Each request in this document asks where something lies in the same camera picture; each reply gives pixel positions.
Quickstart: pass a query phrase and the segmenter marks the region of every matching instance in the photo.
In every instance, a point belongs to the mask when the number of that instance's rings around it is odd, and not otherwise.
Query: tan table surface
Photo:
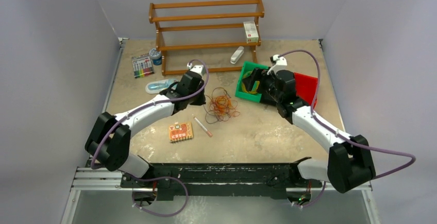
[[[127,41],[108,102],[109,113],[125,112],[151,100],[155,95],[145,92],[145,86],[151,81],[180,79],[181,76],[163,77],[161,66],[154,66],[153,75],[134,79],[131,57],[148,53],[154,46],[155,42],[149,40]],[[306,49],[316,56],[321,67],[321,84],[315,109],[327,121],[342,128],[339,108],[318,41],[263,41],[257,47],[258,63],[270,65],[270,56],[293,49]],[[236,48],[217,48],[171,51],[167,55],[167,69],[185,69],[191,59],[202,59],[208,66],[230,66],[229,59],[235,50]],[[251,54],[248,48],[246,50],[237,65],[251,61]],[[317,69],[310,56],[293,53],[286,58],[288,70],[317,76]],[[189,106],[135,135],[131,139],[130,151],[152,163],[273,163],[293,162],[306,156],[327,159],[324,149],[305,132],[281,118],[275,107],[236,98],[239,76],[240,72],[211,73],[205,93],[211,95],[214,88],[224,87],[238,101],[237,110],[241,112],[240,116],[227,122],[208,125],[203,107]],[[193,119],[194,115],[212,132],[212,138],[201,130]],[[175,122],[191,122],[194,138],[170,143],[168,128]]]

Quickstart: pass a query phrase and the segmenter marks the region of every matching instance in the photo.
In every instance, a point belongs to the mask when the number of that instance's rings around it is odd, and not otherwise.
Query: purple cable
[[[317,118],[316,115],[314,115],[314,103],[315,103],[315,100],[317,99],[318,87],[320,85],[320,66],[319,66],[315,56],[311,52],[309,52],[307,50],[300,49],[300,50],[288,51],[288,52],[286,52],[284,54],[279,55],[279,57],[283,57],[283,56],[285,56],[287,54],[296,53],[296,52],[302,52],[302,53],[309,54],[313,58],[313,60],[315,62],[315,65],[317,66],[317,87],[316,87],[316,90],[315,90],[313,101],[311,103],[311,114],[313,114],[314,120],[316,120],[320,125],[322,125],[326,129],[331,131],[333,134],[335,134],[335,130],[331,129],[331,127],[329,127],[326,124],[324,124],[322,121],[320,121]],[[416,156],[414,156],[413,154],[410,154],[410,153],[404,153],[404,152],[398,152],[398,151],[393,151],[393,150],[388,150],[388,149],[382,149],[382,148],[375,148],[375,147],[371,147],[371,146],[365,146],[365,145],[353,142],[349,138],[347,138],[347,137],[345,137],[345,136],[343,136],[341,134],[338,134],[337,136],[340,137],[341,139],[347,141],[348,143],[350,143],[350,144],[352,144],[354,146],[357,146],[359,148],[363,148],[363,149],[367,149],[367,150],[371,150],[371,151],[375,151],[375,152],[380,152],[380,153],[387,153],[387,154],[393,154],[393,155],[396,155],[396,156],[403,156],[403,157],[410,157],[411,158],[411,160],[409,162],[407,162],[406,164],[404,164],[404,165],[402,165],[400,167],[397,167],[397,168],[395,168],[393,170],[387,171],[387,172],[385,172],[383,174],[377,175],[373,179],[379,179],[379,178],[385,177],[387,175],[390,175],[392,173],[395,173],[395,172],[397,172],[399,170],[402,170],[402,169],[410,166],[411,164],[413,164],[416,161]]]
[[[309,202],[308,204],[301,205],[302,208],[309,207],[309,206],[315,204],[316,202],[318,202],[318,201],[320,200],[320,198],[322,197],[323,192],[325,192],[325,188],[326,188],[326,181],[323,181],[322,190],[320,191],[320,193],[318,194],[318,196],[317,196],[314,200],[312,200],[311,202]]]
[[[159,101],[156,101],[156,102],[151,102],[151,103],[146,104],[146,105],[144,105],[144,106],[140,106],[140,107],[136,108],[135,110],[133,110],[132,112],[130,112],[128,115],[126,115],[126,116],[120,118],[120,120],[117,121],[117,123],[115,123],[115,124],[111,127],[111,129],[109,129],[109,131],[105,134],[105,136],[103,137],[102,141],[101,141],[100,144],[98,145],[96,151],[94,152],[93,158],[91,159],[91,169],[99,169],[99,168],[102,168],[102,167],[103,167],[103,166],[96,166],[96,165],[95,165],[95,161],[96,161],[96,159],[97,159],[98,153],[100,152],[100,150],[101,150],[103,144],[104,144],[104,143],[106,142],[106,140],[108,139],[109,135],[112,134],[113,131],[114,131],[114,130],[115,130],[115,129],[116,129],[116,128],[117,128],[117,127],[118,127],[118,126],[119,126],[119,125],[124,121],[124,120],[126,120],[126,118],[127,118],[128,116],[130,117],[130,116],[134,115],[135,113],[137,113],[137,112],[139,112],[139,111],[141,111],[141,110],[144,110],[144,109],[146,109],[146,108],[148,108],[148,107],[151,107],[151,106],[153,106],[153,105],[157,105],[157,104],[161,104],[161,103],[165,103],[165,102],[176,102],[176,101],[181,101],[181,100],[189,99],[189,98],[191,98],[191,97],[196,96],[197,94],[199,94],[201,91],[203,91],[203,90],[205,89],[205,86],[206,86],[206,84],[208,83],[208,79],[209,79],[209,71],[208,71],[208,68],[206,67],[206,64],[204,63],[204,61],[202,61],[202,60],[200,60],[200,59],[194,59],[194,60],[191,60],[191,61],[189,62],[189,64],[191,64],[193,61],[199,61],[199,62],[200,62],[200,63],[205,67],[205,70],[206,70],[206,79],[205,79],[205,83],[203,84],[203,86],[200,87],[200,89],[197,90],[196,92],[194,92],[193,94],[190,94],[190,95],[185,96],[185,97],[176,98],[176,99],[165,99],[165,100],[159,100]],[[175,180],[175,181],[177,181],[178,183],[180,183],[180,184],[182,185],[183,189],[185,190],[185,195],[186,195],[185,203],[184,203],[183,206],[182,206],[178,211],[176,211],[175,213],[172,213],[172,214],[159,214],[159,213],[155,213],[155,212],[150,211],[150,210],[146,210],[146,209],[140,208],[140,207],[137,205],[139,209],[141,209],[141,210],[143,210],[143,211],[146,211],[146,212],[148,212],[148,213],[150,213],[150,214],[152,214],[152,215],[161,216],[161,217],[170,217],[170,216],[174,216],[174,215],[179,214],[179,213],[180,213],[180,212],[185,208],[185,206],[187,205],[187,202],[188,202],[188,190],[187,190],[187,187],[186,187],[186,186],[182,183],[182,181],[180,181],[179,179],[177,179],[177,178],[173,178],[173,177],[159,177],[159,178],[153,178],[153,179],[139,179],[139,178],[136,178],[136,177],[134,177],[134,176],[132,176],[132,177],[135,178],[135,179],[138,180],[138,181],[143,181],[143,182],[156,181],[156,180],[160,180],[160,179],[171,179],[171,180]]]
[[[175,215],[179,214],[180,212],[182,212],[182,210],[185,209],[185,207],[187,206],[187,203],[188,203],[188,189],[182,183],[182,181],[180,181],[179,179],[174,178],[174,177],[168,177],[168,176],[154,178],[154,179],[139,179],[139,178],[134,177],[132,175],[130,175],[130,176],[132,178],[134,178],[135,180],[142,181],[142,182],[150,182],[150,181],[156,181],[156,180],[161,180],[161,179],[171,179],[171,180],[174,180],[174,181],[178,182],[180,185],[182,185],[183,190],[185,191],[185,202],[183,203],[182,207],[178,211],[176,211],[174,213],[171,213],[171,214],[160,214],[160,213],[156,213],[156,212],[150,211],[148,209],[145,209],[145,208],[139,206],[138,204],[135,203],[135,192],[132,192],[132,202],[133,202],[133,206],[132,207],[137,207],[139,210],[142,210],[144,212],[147,212],[149,214],[156,215],[156,216],[159,216],[159,217],[172,217],[172,216],[175,216]]]

